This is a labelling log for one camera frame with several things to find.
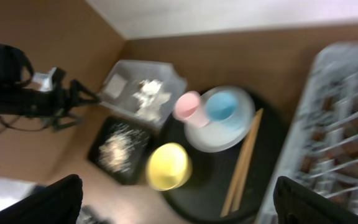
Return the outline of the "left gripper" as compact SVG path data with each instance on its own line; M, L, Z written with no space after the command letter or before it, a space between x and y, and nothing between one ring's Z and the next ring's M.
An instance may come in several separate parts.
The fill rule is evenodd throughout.
M67 105L68 94L62 85L66 71L57 67L52 78L53 90L48 92L35 89L35 84L32 83L34 74L28 73L27 80L24 82L26 95L23 116L30 119L41 119L44 124L41 129L52 128L54 131L61 131L81 124L84 119L70 113ZM87 89L78 80L70 82L69 92L71 105L92 105L100 102L98 95ZM64 119L69 119L69 122L63 123Z

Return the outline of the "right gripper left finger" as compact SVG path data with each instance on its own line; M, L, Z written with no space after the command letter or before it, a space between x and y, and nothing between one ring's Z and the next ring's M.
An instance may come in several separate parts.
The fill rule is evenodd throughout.
M70 174L1 210L0 224L75 224L82 199L83 182Z

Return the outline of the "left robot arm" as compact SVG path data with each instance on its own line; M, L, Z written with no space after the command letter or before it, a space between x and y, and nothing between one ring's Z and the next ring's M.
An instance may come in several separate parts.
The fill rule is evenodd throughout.
M71 80L65 89L65 75L59 67L38 73L22 50L0 44L0 134L16 129L20 118L40 119L41 130L60 131L79 124L81 118L71 109L98 104L100 99L78 80Z

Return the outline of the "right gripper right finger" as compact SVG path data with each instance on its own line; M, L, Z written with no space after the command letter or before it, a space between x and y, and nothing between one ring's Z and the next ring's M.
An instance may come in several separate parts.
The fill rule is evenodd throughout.
M273 191L278 224L358 224L358 215L298 182L280 176Z

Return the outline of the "food scraps pile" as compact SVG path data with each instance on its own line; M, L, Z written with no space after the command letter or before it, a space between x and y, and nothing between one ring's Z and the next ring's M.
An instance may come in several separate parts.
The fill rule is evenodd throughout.
M99 146L98 161L111 172L127 172L130 159L148 145L150 136L142 129L126 123L114 124L107 140Z

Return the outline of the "blue plastic cup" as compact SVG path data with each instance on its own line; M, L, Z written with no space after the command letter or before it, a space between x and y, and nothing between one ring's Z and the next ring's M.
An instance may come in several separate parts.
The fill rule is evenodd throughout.
M206 113L210 120L230 130L242 129L244 118L238 97L233 91L219 91L206 102Z

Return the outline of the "white tissue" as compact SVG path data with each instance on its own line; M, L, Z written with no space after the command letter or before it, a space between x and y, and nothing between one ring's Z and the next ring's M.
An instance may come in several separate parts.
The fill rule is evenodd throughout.
M142 80L139 90L132 96L137 99L139 109L135 115L149 122L159 122L162 118L160 108L171 98L171 93L162 88L163 82L159 80Z

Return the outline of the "wooden chopstick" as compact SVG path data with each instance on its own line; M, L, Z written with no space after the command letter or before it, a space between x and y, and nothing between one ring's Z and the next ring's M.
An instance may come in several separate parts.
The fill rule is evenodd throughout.
M263 108L256 112L248 135L246 136L241 147L220 217L225 217L231 212L238 211L240 208L246 178L250 167L250 160L252 159L252 153L254 151L263 112Z
M231 212L238 211L240 208L256 139L257 133L250 133L241 149L241 154L239 156L240 161L238 162L238 165L236 165L234 173L235 185L234 196L232 198L231 204Z

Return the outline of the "grey round plate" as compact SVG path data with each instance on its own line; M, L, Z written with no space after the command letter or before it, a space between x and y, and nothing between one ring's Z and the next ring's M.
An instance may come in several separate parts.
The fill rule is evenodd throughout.
M197 128L185 124L186 140L197 150L203 152L220 152L233 147L244 139L255 115L255 105L250 94L236 86L219 86L201 94L202 102L206 102L219 91L230 91L239 100L239 121L225 125L221 121L210 121L206 126Z

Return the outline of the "yellow bowl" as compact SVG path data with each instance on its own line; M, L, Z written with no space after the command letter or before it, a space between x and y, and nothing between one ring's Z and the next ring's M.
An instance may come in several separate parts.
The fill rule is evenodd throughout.
M170 142L150 155L145 167L148 185L158 191L177 189L184 185L193 171L192 161L185 148Z

